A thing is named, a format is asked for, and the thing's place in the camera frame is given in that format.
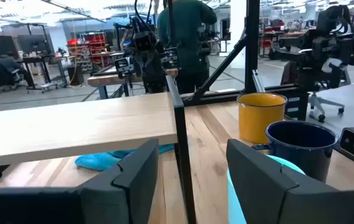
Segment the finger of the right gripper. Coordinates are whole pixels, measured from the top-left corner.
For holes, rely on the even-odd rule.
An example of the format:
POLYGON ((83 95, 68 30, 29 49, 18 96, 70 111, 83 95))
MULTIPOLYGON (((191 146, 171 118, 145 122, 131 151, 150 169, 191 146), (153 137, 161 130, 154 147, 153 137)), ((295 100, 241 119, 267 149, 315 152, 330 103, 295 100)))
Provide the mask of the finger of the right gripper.
POLYGON ((161 64, 164 69, 179 69, 178 49, 176 47, 165 49, 164 52, 161 53, 161 64))
POLYGON ((132 57, 125 57, 115 60, 114 66, 120 79, 128 78, 134 72, 134 64, 132 57))

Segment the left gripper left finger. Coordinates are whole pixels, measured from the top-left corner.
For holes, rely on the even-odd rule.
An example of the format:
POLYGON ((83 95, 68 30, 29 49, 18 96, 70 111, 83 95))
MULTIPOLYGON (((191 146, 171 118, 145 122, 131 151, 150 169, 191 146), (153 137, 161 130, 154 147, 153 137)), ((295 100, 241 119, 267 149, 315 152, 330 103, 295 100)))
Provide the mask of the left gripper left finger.
POLYGON ((150 139, 79 185, 83 224, 147 224, 158 164, 159 141, 150 139))

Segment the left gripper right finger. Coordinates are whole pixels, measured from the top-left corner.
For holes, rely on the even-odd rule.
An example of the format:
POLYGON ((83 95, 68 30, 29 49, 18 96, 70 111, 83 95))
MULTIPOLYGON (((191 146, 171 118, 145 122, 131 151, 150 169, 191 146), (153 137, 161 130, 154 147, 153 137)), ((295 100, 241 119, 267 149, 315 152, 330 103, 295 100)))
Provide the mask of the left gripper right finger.
POLYGON ((226 158, 247 224, 332 224, 332 188, 236 139, 226 158))

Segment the teal plastic mug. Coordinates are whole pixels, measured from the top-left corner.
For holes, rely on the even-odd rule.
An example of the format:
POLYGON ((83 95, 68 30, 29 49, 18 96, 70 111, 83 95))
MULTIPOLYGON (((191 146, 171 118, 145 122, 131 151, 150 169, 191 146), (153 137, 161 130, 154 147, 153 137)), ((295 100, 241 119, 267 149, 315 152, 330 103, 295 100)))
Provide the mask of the teal plastic mug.
MULTIPOLYGON (((300 172, 301 174, 305 174, 305 172, 300 169, 298 166, 289 162, 280 157, 268 155, 271 159, 279 162, 280 164, 287 166, 295 171, 300 172)), ((241 209, 241 205, 238 200, 238 196, 236 194, 235 188, 233 186, 230 171, 227 170, 227 179, 228 179, 228 223, 229 224, 247 224, 243 211, 241 209)))

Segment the shelf rack with red bins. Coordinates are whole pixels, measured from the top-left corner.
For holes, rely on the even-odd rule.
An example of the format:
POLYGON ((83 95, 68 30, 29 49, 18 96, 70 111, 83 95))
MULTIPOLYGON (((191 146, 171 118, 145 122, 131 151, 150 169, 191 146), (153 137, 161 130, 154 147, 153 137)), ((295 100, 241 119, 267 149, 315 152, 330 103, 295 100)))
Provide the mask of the shelf rack with red bins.
POLYGON ((67 41, 67 49, 73 56, 71 63, 76 63, 83 73, 104 68, 108 64, 108 43, 104 32, 76 33, 67 41))

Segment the wooden shelf with black legs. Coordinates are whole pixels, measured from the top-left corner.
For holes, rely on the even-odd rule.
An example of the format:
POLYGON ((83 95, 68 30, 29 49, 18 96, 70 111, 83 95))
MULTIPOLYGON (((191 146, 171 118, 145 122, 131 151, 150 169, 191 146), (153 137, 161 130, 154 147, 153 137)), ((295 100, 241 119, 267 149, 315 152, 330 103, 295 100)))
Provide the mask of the wooden shelf with black legs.
MULTIPOLYGON (((188 224, 197 224, 184 108, 163 93, 0 111, 0 166, 173 144, 188 224)), ((0 224, 83 224, 78 186, 0 187, 0 224)))

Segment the wooden workbench with blue legs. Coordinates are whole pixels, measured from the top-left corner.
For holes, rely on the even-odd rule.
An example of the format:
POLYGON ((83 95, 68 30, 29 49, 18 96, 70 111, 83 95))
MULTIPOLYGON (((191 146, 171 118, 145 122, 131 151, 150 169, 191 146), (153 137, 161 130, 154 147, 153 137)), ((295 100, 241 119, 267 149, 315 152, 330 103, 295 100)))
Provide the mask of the wooden workbench with blue legs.
POLYGON ((100 93, 100 99, 118 98, 122 94, 129 96, 128 85, 131 83, 142 82, 141 77, 137 77, 136 74, 132 74, 129 78, 119 78, 114 72, 105 72, 100 76, 92 76, 87 79, 89 86, 96 87, 100 93), (109 85, 121 85, 115 92, 115 94, 108 96, 106 89, 109 85))

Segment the blue microfibre cloth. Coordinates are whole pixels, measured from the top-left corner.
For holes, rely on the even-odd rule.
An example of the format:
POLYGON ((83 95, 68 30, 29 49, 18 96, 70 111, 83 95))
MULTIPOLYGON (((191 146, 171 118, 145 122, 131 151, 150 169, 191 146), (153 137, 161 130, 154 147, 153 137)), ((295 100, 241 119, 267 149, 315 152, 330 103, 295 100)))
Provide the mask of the blue microfibre cloth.
POLYGON ((134 152, 134 149, 85 154, 77 157, 75 164, 78 167, 103 171, 109 169, 112 165, 117 164, 131 152, 134 152))

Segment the black waste bin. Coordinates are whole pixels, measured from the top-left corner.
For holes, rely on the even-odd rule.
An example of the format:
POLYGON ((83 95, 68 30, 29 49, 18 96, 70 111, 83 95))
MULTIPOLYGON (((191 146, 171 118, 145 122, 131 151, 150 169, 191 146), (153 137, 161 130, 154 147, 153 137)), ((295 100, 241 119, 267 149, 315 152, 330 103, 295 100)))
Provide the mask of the black waste bin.
POLYGON ((81 85, 84 82, 83 72, 80 65, 67 67, 70 85, 81 85))

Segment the dark blue speckled enamel mug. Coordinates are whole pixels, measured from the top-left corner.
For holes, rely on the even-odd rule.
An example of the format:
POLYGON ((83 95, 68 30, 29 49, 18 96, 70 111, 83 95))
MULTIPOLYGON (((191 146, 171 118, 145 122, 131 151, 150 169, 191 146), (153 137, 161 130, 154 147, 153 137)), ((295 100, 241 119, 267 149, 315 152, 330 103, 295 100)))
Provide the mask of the dark blue speckled enamel mug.
POLYGON ((321 182, 327 180, 338 143, 333 131, 306 121, 278 121, 270 124, 265 134, 268 142, 254 145, 255 150, 268 150, 270 155, 295 164, 308 176, 321 182))

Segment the yellow enamel mug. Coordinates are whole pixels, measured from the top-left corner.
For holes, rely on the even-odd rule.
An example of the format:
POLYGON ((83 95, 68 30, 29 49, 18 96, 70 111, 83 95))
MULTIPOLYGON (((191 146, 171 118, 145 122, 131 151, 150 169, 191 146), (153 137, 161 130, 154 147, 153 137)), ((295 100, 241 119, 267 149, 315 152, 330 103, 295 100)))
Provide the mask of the yellow enamel mug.
POLYGON ((240 139, 266 144, 266 128, 284 119, 287 98, 275 93, 249 93, 237 97, 240 139))

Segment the black desk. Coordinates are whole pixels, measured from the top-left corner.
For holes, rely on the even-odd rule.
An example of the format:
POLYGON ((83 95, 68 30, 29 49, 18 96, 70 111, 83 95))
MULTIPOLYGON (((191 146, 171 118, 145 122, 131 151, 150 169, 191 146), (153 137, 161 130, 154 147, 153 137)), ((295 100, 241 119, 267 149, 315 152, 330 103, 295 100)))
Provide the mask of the black desk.
POLYGON ((65 57, 56 57, 53 55, 43 55, 43 56, 34 56, 34 57, 23 57, 22 62, 26 67, 26 70, 29 72, 29 64, 38 63, 40 68, 42 69, 42 74, 44 77, 44 84, 39 87, 28 86, 27 92, 30 93, 31 90, 40 90, 42 93, 49 91, 51 87, 58 89, 59 87, 66 88, 68 86, 68 82, 63 70, 62 60, 65 57), (54 78, 50 78, 49 69, 47 66, 47 62, 50 64, 56 64, 59 70, 59 76, 54 78))

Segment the black computer monitor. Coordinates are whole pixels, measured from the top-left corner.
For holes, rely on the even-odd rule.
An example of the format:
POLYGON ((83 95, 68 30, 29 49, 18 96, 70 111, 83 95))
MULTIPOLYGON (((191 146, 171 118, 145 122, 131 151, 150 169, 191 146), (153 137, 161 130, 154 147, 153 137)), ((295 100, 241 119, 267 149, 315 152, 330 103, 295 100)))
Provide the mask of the black computer monitor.
POLYGON ((49 54, 52 52, 49 38, 46 35, 18 35, 17 41, 24 53, 43 52, 49 54))

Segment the grey office chair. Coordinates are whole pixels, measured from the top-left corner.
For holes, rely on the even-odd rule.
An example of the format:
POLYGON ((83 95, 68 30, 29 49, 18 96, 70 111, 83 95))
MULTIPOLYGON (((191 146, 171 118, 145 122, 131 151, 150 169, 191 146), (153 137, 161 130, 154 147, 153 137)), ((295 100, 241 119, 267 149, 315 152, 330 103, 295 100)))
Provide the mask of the grey office chair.
POLYGON ((333 68, 331 73, 323 73, 320 80, 315 81, 314 90, 312 90, 312 94, 309 97, 309 117, 323 123, 325 121, 325 110, 322 105, 336 106, 338 108, 338 114, 344 114, 345 105, 322 98, 318 96, 317 93, 350 84, 351 80, 346 67, 333 68))

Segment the black metal rig frame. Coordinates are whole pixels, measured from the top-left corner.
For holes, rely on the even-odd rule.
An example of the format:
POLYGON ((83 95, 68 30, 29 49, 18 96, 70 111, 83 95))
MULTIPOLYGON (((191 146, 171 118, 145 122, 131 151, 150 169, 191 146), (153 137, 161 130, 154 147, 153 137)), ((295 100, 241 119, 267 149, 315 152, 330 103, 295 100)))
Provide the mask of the black metal rig frame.
POLYGON ((246 24, 242 38, 234 46, 231 53, 220 64, 210 78, 190 96, 182 97, 175 83, 167 77, 168 88, 175 109, 187 106, 199 106, 214 103, 235 101, 240 95, 256 92, 278 93, 288 98, 285 118, 304 121, 307 117, 309 94, 304 88, 295 84, 263 87, 258 72, 258 40, 259 40, 259 5, 260 0, 246 0, 246 24), (245 50, 245 87, 242 90, 227 91, 224 93, 206 93, 215 80, 224 72, 236 56, 245 50))

